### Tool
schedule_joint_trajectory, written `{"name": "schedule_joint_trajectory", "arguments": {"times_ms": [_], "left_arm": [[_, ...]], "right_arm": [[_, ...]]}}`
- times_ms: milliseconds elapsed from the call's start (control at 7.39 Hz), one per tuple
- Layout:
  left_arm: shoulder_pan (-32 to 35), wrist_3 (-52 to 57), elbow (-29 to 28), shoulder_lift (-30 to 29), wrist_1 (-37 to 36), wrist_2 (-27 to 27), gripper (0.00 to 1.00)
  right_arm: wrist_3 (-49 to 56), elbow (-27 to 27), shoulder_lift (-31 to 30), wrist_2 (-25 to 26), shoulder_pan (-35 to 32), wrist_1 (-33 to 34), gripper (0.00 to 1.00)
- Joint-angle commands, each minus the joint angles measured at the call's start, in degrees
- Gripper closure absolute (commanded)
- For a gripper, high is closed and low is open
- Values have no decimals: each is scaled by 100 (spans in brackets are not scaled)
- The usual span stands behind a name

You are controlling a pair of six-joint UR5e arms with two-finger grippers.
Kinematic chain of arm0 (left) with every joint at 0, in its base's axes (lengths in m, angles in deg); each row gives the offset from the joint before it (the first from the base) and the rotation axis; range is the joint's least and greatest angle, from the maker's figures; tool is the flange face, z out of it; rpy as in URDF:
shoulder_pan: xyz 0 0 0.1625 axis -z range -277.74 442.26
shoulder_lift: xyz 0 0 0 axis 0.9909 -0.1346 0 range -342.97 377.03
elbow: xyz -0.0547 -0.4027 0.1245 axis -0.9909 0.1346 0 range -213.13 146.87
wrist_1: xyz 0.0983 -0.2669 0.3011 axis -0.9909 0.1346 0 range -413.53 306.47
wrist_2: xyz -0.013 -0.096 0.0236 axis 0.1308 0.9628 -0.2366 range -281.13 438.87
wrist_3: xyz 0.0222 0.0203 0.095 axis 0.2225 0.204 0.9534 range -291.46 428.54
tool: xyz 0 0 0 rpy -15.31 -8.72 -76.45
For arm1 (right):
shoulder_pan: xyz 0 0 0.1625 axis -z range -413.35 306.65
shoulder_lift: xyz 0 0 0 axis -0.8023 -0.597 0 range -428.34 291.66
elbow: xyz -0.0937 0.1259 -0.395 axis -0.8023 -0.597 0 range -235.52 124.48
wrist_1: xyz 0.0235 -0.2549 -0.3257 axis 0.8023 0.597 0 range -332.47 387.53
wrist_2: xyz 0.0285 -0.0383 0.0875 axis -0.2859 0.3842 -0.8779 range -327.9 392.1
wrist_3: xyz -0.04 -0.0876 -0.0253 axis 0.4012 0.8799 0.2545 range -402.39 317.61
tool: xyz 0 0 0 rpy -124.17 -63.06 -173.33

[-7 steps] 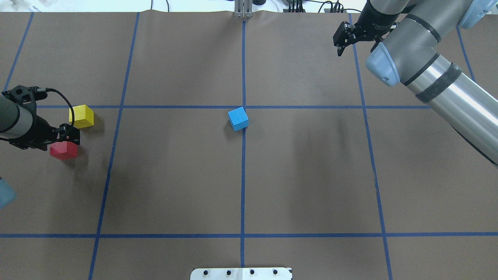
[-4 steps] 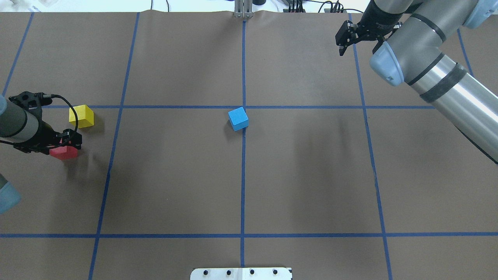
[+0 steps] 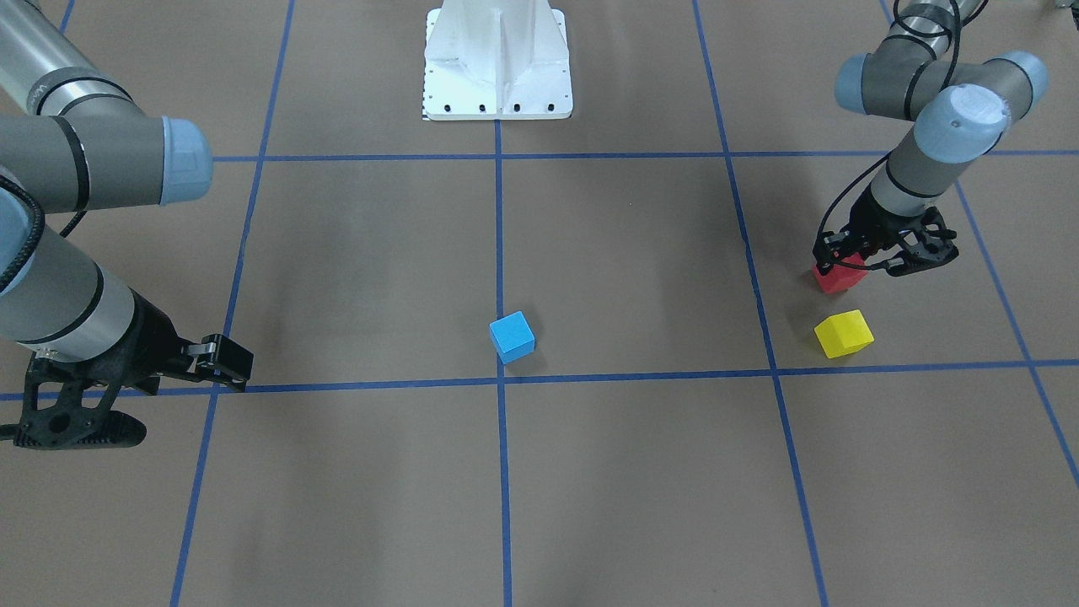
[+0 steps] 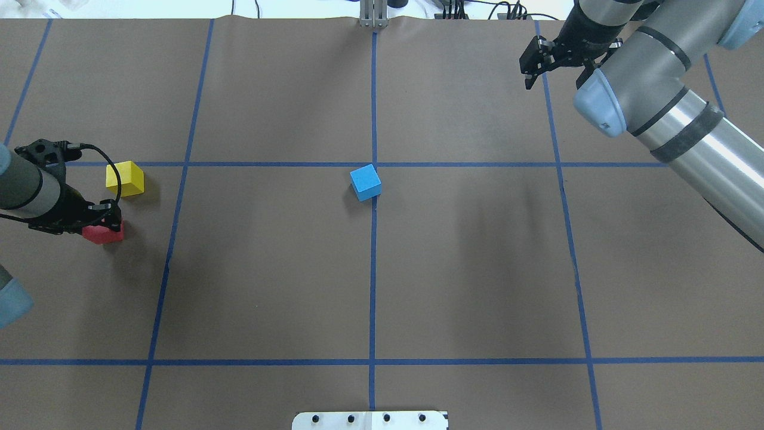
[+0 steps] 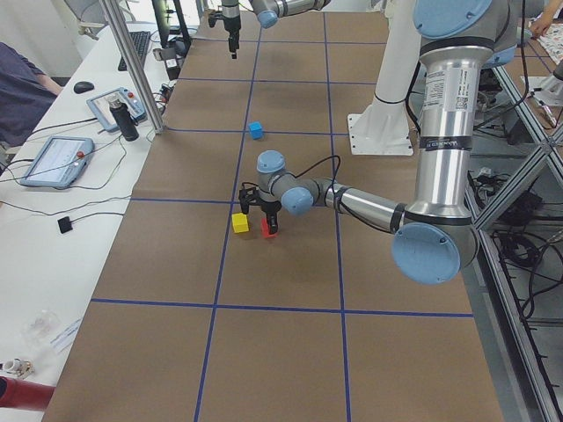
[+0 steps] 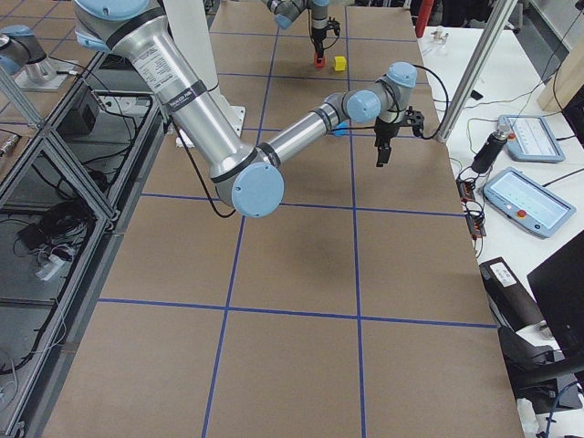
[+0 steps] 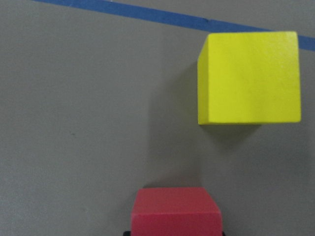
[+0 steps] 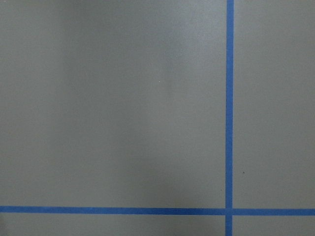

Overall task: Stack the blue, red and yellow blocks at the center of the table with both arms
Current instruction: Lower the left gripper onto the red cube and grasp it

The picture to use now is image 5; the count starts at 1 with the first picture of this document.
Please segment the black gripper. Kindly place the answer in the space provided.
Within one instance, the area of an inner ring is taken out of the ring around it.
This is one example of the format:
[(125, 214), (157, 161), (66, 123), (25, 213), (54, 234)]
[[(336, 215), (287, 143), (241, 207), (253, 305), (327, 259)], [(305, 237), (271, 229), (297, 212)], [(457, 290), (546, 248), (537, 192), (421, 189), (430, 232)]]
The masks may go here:
[(238, 0), (222, 0), (221, 6), (223, 26), (230, 35), (228, 38), (230, 56), (236, 60), (238, 58), (238, 39), (236, 36), (238, 36), (241, 29)]
[(259, 193), (260, 209), (267, 215), (267, 230), (269, 234), (278, 232), (277, 213), (281, 210), (282, 204), (271, 194)]

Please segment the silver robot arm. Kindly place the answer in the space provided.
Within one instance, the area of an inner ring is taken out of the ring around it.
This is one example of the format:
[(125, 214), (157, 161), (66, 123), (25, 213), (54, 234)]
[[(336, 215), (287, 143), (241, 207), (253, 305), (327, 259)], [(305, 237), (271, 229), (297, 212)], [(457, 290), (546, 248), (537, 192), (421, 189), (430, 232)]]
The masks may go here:
[[(330, 0), (258, 0), (250, 1), (250, 4), (251, 11), (260, 23), (260, 27), (268, 29), (281, 18), (307, 11), (321, 11), (330, 2)], [(212, 17), (223, 21), (223, 26), (229, 33), (230, 56), (232, 59), (237, 59), (239, 33), (242, 28), (239, 1), (222, 1), (220, 11), (217, 11)]]
[(278, 230), (281, 209), (302, 215), (323, 204), (393, 234), (400, 271), (422, 284), (451, 280), (474, 259), (479, 242), (464, 206), (475, 105), (482, 69), (509, 62), (520, 11), (512, 1), (418, 1), (413, 24), (421, 37), (425, 97), (413, 203), (397, 203), (332, 178), (300, 178), (275, 150), (257, 160), (255, 202), (262, 229)]

